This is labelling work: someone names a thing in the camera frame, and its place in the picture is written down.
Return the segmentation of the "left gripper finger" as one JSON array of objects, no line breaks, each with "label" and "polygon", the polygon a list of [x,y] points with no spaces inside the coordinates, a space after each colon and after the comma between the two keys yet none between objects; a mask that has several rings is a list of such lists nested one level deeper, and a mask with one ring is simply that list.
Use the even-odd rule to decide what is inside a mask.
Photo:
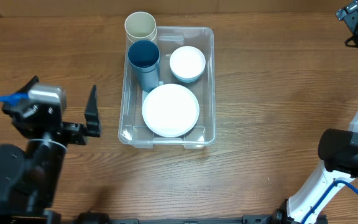
[{"label": "left gripper finger", "polygon": [[101,122],[98,111],[97,87],[93,85],[85,108],[86,135],[99,138],[101,135]]},{"label": "left gripper finger", "polygon": [[28,93],[28,91],[39,82],[38,76],[32,77],[22,88],[16,91],[16,93]]}]

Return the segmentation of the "blue cup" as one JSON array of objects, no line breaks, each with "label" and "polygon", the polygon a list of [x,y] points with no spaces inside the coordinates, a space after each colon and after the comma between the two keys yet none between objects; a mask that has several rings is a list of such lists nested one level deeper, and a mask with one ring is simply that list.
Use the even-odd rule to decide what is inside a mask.
[{"label": "blue cup", "polygon": [[150,92],[159,86],[160,70],[158,67],[153,70],[149,68],[135,68],[134,73],[143,91]]},{"label": "blue cup", "polygon": [[127,51],[127,57],[132,68],[142,73],[152,72],[160,64],[160,50],[149,40],[134,42]]}]

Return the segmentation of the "pink plate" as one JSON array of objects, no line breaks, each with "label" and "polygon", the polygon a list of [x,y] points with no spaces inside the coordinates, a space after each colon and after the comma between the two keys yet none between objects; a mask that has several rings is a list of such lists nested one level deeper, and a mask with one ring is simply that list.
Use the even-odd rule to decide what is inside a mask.
[{"label": "pink plate", "polygon": [[143,101],[142,117],[146,126],[165,138],[189,132],[200,115],[195,94],[183,85],[164,84],[152,90]]}]

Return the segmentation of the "beige cup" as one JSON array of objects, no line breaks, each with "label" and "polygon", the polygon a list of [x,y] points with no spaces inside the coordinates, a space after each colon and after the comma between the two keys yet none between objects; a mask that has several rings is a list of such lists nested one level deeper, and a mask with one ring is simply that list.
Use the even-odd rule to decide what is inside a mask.
[{"label": "beige cup", "polygon": [[147,37],[157,34],[155,18],[148,12],[138,11],[130,14],[124,23],[126,34],[132,37]]},{"label": "beige cup", "polygon": [[150,35],[150,36],[147,36],[147,37],[132,37],[130,36],[129,34],[127,34],[127,39],[129,42],[131,43],[134,43],[134,42],[137,42],[137,41],[140,41],[140,40],[149,40],[153,43],[157,43],[157,35],[154,34],[154,35]]}]

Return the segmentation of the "light blue small bowl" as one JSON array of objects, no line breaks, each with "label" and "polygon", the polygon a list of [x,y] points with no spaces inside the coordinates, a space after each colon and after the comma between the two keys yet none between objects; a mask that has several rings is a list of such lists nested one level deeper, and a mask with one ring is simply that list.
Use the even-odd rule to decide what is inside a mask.
[{"label": "light blue small bowl", "polygon": [[199,77],[201,76],[201,74],[199,74],[198,76],[195,76],[195,77],[191,77],[191,78],[185,78],[185,77],[181,77],[177,74],[173,74],[174,77],[179,80],[180,82],[183,82],[183,83],[192,83],[192,82],[195,82],[199,79]]}]

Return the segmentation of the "pink small bowl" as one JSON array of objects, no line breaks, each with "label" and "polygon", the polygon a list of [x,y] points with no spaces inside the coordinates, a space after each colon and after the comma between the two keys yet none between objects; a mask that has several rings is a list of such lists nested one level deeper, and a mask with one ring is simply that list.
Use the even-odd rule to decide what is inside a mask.
[{"label": "pink small bowl", "polygon": [[171,54],[169,66],[173,74],[191,78],[202,75],[206,67],[206,58],[196,47],[182,46]]}]

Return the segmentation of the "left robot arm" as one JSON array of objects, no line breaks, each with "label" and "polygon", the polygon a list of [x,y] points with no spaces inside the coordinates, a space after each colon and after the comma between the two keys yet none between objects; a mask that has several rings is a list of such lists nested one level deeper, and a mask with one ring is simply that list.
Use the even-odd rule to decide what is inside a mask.
[{"label": "left robot arm", "polygon": [[33,77],[11,95],[0,96],[2,112],[28,139],[25,150],[0,144],[0,223],[60,223],[50,210],[70,144],[84,146],[101,135],[97,87],[85,108],[85,124],[63,121],[67,107],[64,89]]}]

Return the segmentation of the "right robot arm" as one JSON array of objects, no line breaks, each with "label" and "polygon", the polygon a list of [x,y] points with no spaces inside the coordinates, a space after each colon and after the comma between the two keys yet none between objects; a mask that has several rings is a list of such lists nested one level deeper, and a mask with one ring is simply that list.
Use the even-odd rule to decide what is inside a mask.
[{"label": "right robot arm", "polygon": [[327,129],[318,144],[319,162],[283,208],[282,223],[317,223],[320,212],[358,178],[358,110],[348,130]]}]

